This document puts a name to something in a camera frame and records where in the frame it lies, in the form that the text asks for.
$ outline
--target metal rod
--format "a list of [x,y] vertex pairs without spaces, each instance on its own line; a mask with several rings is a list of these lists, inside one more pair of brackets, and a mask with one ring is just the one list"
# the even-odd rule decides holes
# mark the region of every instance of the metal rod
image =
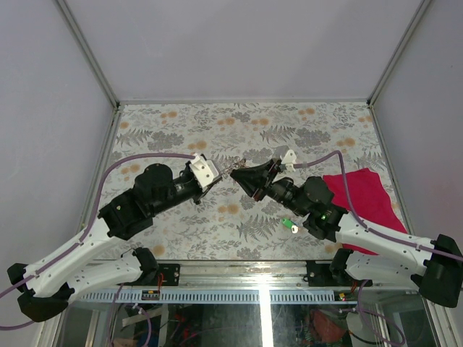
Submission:
[[361,102],[366,103],[367,98],[333,98],[333,99],[323,99],[323,98],[305,98],[305,99],[278,99],[278,98],[251,98],[251,99],[191,99],[185,100],[182,99],[163,99],[163,100],[154,100],[154,99],[133,99],[133,100],[121,100],[121,106],[125,105],[162,105],[162,104],[175,104],[175,105],[190,105],[193,103],[355,103]]
[[169,321],[169,307],[168,304],[162,305],[162,315],[161,315],[161,329],[159,330],[159,340],[158,347],[163,347],[166,344],[167,340],[167,322]]
[[415,29],[420,24],[421,20],[425,16],[429,6],[433,3],[434,0],[422,0],[420,5],[418,6],[415,14],[413,15],[412,20],[407,26],[405,33],[403,34],[402,38],[399,41],[392,57],[389,59],[389,62],[386,65],[386,68],[383,71],[378,83],[376,84],[375,88],[373,89],[370,97],[368,98],[368,103],[370,105],[374,105],[378,99],[378,96],[381,94],[384,85],[386,84],[387,80],[391,76],[391,73],[394,70],[394,67],[397,64],[397,61],[400,59],[402,54],[404,53],[405,48],[408,46],[410,39],[415,32]]
[[98,81],[101,89],[103,90],[106,98],[108,99],[109,103],[114,107],[117,108],[119,106],[119,100],[116,97],[112,87],[110,86],[106,76],[104,75],[103,71],[100,68],[100,64],[97,62],[95,56],[93,55],[90,46],[88,45],[85,36],[83,35],[80,26],[77,24],[77,20],[75,19],[74,15],[72,14],[69,5],[67,4],[66,0],[54,0],[54,3],[58,10],[61,12],[61,15],[66,22],[68,28],[71,31],[72,36],[76,40],[77,45],[79,46],[82,54],[85,57],[92,73],[94,74],[95,78]]
[[88,327],[87,340],[85,341],[85,347],[93,347],[93,341],[95,340],[96,327],[98,326],[98,318],[100,317],[100,311],[94,309],[92,317],[90,318],[90,326]]

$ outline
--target white wall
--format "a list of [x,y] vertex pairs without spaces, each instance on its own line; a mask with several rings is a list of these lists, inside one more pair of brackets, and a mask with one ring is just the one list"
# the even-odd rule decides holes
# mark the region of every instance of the white wall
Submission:
[[[77,230],[111,107],[51,0],[0,3],[0,289]],[[0,325],[26,322],[17,292]],[[37,325],[0,332],[30,346]]]
[[68,2],[121,100],[366,100],[420,0]]
[[[417,234],[463,250],[463,1],[434,1],[375,105]],[[463,298],[454,310],[463,333]]]

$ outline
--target patterned table surface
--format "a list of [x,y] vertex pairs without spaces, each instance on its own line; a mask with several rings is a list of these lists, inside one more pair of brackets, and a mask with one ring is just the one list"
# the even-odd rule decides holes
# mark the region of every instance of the patterned table surface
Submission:
[[[298,163],[335,149],[348,171],[368,167],[380,174],[391,204],[401,218],[372,118],[365,103],[201,103],[128,105],[122,111],[110,163],[149,152],[204,153],[221,168],[240,158],[249,166],[265,163],[273,150],[288,145]],[[106,180],[102,207],[133,185],[144,167],[161,162],[174,176],[180,159],[141,159],[115,169]],[[295,184],[308,176],[339,174],[336,158],[292,174]],[[305,260],[331,259],[340,246],[320,241],[304,229],[292,234],[282,218],[300,223],[278,203],[254,202],[229,177],[201,205],[185,202],[154,219],[154,226],[101,259],[114,259],[131,247],[148,247],[162,260]]]

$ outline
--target pink cloth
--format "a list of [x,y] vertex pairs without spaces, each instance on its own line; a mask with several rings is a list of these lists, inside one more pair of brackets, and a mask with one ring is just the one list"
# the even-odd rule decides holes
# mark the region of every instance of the pink cloth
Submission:
[[[342,175],[325,175],[323,180],[334,193],[333,203],[350,210]],[[407,233],[401,221],[396,217],[391,206],[391,199],[384,190],[376,172],[372,172],[368,168],[349,172],[347,173],[347,183],[352,204],[361,217],[401,233]],[[350,244],[344,244],[343,246],[365,254],[375,254]]]

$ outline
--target purple cable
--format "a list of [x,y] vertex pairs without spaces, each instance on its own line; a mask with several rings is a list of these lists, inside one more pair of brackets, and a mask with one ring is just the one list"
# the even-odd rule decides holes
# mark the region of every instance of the purple cable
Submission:
[[177,330],[179,329],[180,325],[182,324],[182,322],[180,321],[179,324],[177,324],[177,327],[175,328],[174,332],[171,334],[171,337],[170,339],[172,339],[175,335],[175,333],[177,332]]
[[[363,288],[365,287],[365,284],[367,282],[368,282],[368,280],[364,280],[362,282],[362,285],[359,288],[359,294],[358,294],[358,298],[357,298],[357,308],[358,308],[357,311],[359,312],[360,317],[362,318],[363,322],[368,326],[368,329],[370,329],[372,331],[372,333],[375,334],[375,336],[377,338],[379,338],[381,341],[389,343],[391,346],[403,346],[407,342],[407,339],[405,338],[404,332],[400,329],[400,327],[393,320],[390,320],[386,316],[383,316],[382,314],[379,314],[377,312],[370,311],[369,309],[363,309],[360,306],[362,291],[363,291]],[[390,324],[391,326],[394,327],[394,329],[397,330],[397,332],[400,334],[400,337],[401,337],[402,341],[401,342],[393,342],[393,341],[388,340],[387,338],[384,338],[378,331],[376,331],[376,329],[373,327],[370,320],[366,317],[365,314],[371,314],[372,316],[376,316],[376,317],[380,317],[380,318],[384,319],[388,324]]]
[[151,339],[151,318],[150,318],[150,315],[140,306],[137,305],[137,308],[145,315],[146,320],[148,321],[148,336],[146,337],[145,344],[142,346],[142,347],[148,347],[148,344],[150,343],[150,339]]
[[334,155],[338,155],[338,158],[339,158],[339,164],[341,166],[341,173],[342,173],[342,181],[344,182],[344,189],[346,190],[347,202],[349,203],[349,207],[350,207],[350,210],[352,212],[352,215],[354,216],[355,220],[365,230],[371,232],[372,234],[375,234],[376,236],[382,237],[383,239],[393,241],[393,242],[396,242],[398,244],[403,244],[405,246],[413,247],[415,249],[421,249],[423,251],[427,251],[427,252],[430,252],[430,253],[442,255],[444,257],[448,257],[448,258],[454,259],[456,261],[463,262],[463,257],[459,257],[458,255],[450,254],[450,253],[447,253],[447,252],[442,252],[442,251],[439,251],[437,249],[432,249],[430,247],[426,247],[426,246],[416,244],[414,242],[405,241],[405,240],[401,240],[401,239],[396,239],[393,236],[382,234],[381,232],[379,232],[379,231],[377,231],[377,230],[375,230],[373,228],[368,227],[367,224],[363,221],[363,219],[361,219],[361,217],[357,214],[357,212],[354,209],[354,205],[352,204],[352,200],[351,200],[350,193],[349,193],[349,186],[347,184],[347,175],[346,175],[346,168],[344,166],[344,159],[342,158],[342,153],[339,150],[335,150],[335,151],[329,153],[328,155],[325,155],[324,157],[322,157],[320,159],[317,159],[315,161],[312,161],[310,163],[294,164],[294,168],[309,168],[311,166],[322,163],[325,160],[328,160],[329,158],[331,158]]
[[[108,177],[108,175],[111,173],[111,171],[113,171],[117,166],[120,166],[121,164],[123,163],[126,163],[127,161],[131,161],[131,160],[135,160],[135,159],[143,159],[143,158],[181,158],[181,159],[188,159],[188,160],[192,160],[194,159],[195,157],[193,155],[188,155],[188,154],[178,154],[178,153],[144,153],[144,154],[137,154],[137,155],[131,155],[129,157],[126,157],[126,158],[123,158],[121,160],[118,160],[117,162],[115,162],[114,164],[112,164],[111,166],[109,166],[104,172],[103,172],[103,175],[101,176],[101,179],[100,179],[100,183],[98,185],[98,188],[97,188],[97,191],[96,191],[96,196],[95,196],[95,202],[93,203],[93,206],[92,206],[92,210],[91,210],[91,213],[90,213],[90,219],[88,221],[88,225],[87,225],[87,228],[85,228],[82,236],[79,238],[79,241],[82,242],[85,237],[87,237],[87,235],[90,233],[90,230],[92,228],[92,225],[93,225],[93,222],[95,221],[96,219],[96,215],[97,215],[97,212],[98,212],[98,204],[100,202],[100,198],[101,198],[101,192],[103,190],[103,185],[104,185],[104,182],[106,180],[106,178]],[[35,274],[36,275],[40,275],[43,271],[45,271],[46,269],[48,269],[50,266],[56,264],[59,260],[63,259],[64,257],[66,257],[69,253],[71,253],[74,249],[78,248],[79,247],[79,244],[76,243],[76,244],[73,244],[70,248],[68,248],[66,251],[62,252],[60,255],[56,256],[55,258],[53,258],[50,262],[46,263],[44,266],[40,267],[36,272]],[[22,286],[23,284],[26,284],[28,281],[32,280],[34,278],[34,275],[29,275],[28,277],[22,279],[21,281],[19,281],[18,283],[14,284],[13,286],[5,289],[4,291],[2,291],[0,293],[0,299],[3,298],[5,295],[7,295],[8,293],[11,293],[13,290],[15,290],[16,288],[19,288],[20,286]],[[24,327],[27,327],[31,324],[33,324],[34,322],[31,320],[27,323],[24,323],[24,324],[21,324],[21,325],[13,325],[11,327],[7,327],[7,326],[1,326],[0,325],[0,331],[9,331],[9,330],[17,330],[17,329],[22,329]]]

